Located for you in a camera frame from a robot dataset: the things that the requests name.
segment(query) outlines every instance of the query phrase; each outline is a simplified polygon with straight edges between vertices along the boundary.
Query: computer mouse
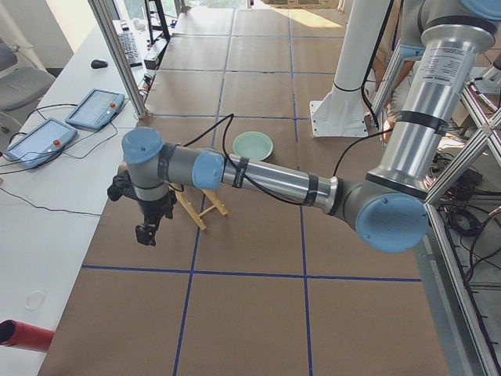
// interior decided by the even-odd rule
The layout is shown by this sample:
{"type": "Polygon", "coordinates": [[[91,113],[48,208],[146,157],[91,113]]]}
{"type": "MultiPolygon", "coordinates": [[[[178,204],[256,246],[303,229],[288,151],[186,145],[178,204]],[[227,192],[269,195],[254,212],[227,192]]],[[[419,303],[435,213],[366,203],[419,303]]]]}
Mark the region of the computer mouse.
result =
{"type": "Polygon", "coordinates": [[[108,62],[103,59],[94,59],[91,62],[92,69],[106,68],[108,66],[108,62]]]}

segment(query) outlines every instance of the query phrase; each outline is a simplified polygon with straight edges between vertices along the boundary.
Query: green plate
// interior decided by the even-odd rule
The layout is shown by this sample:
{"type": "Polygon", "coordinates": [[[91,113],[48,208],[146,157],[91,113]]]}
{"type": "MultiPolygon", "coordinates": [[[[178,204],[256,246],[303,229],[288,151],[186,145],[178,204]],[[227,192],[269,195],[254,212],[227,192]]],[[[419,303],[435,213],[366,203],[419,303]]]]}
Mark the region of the green plate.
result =
{"type": "Polygon", "coordinates": [[[241,157],[263,161],[273,151],[273,141],[261,132],[245,132],[233,141],[233,151],[241,157]]]}

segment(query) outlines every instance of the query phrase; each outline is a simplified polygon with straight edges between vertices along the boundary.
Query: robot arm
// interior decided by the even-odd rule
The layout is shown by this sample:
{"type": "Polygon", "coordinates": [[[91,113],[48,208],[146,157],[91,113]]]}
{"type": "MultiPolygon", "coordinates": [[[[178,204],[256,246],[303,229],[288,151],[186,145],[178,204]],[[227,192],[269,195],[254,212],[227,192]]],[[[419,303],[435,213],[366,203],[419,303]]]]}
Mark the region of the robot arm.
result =
{"type": "Polygon", "coordinates": [[[164,143],[151,128],[137,128],[123,139],[128,172],[115,177],[109,196],[139,202],[145,222],[138,241],[154,245],[162,216],[172,217],[169,183],[216,189],[220,183],[256,190],[345,221],[363,241],[381,251],[404,251],[427,232],[421,202],[423,185],[448,120],[479,53],[494,45],[501,2],[407,0],[405,53],[423,54],[409,97],[379,166],[363,182],[282,168],[213,149],[164,143]]]}

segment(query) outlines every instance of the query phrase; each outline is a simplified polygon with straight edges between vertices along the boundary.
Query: tablet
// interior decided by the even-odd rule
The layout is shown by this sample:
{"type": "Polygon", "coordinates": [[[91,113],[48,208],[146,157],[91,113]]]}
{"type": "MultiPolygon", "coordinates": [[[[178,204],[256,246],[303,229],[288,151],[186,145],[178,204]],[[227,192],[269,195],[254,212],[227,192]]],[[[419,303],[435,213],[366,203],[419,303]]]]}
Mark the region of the tablet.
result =
{"type": "Polygon", "coordinates": [[[76,134],[72,126],[50,117],[9,146],[4,155],[27,168],[34,168],[54,157],[76,134]]]}
{"type": "Polygon", "coordinates": [[[121,109],[125,95],[120,92],[93,89],[71,111],[66,123],[75,127],[101,129],[109,124],[113,116],[121,109]]]}

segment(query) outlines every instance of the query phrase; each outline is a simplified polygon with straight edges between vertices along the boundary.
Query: red cup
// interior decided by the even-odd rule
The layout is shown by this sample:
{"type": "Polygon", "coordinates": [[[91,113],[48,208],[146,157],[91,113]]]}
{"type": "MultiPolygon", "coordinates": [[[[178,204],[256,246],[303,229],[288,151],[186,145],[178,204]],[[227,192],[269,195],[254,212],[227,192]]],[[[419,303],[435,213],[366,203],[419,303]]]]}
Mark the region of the red cup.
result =
{"type": "Polygon", "coordinates": [[[54,332],[19,321],[7,320],[0,324],[0,345],[46,353],[54,332]]]}

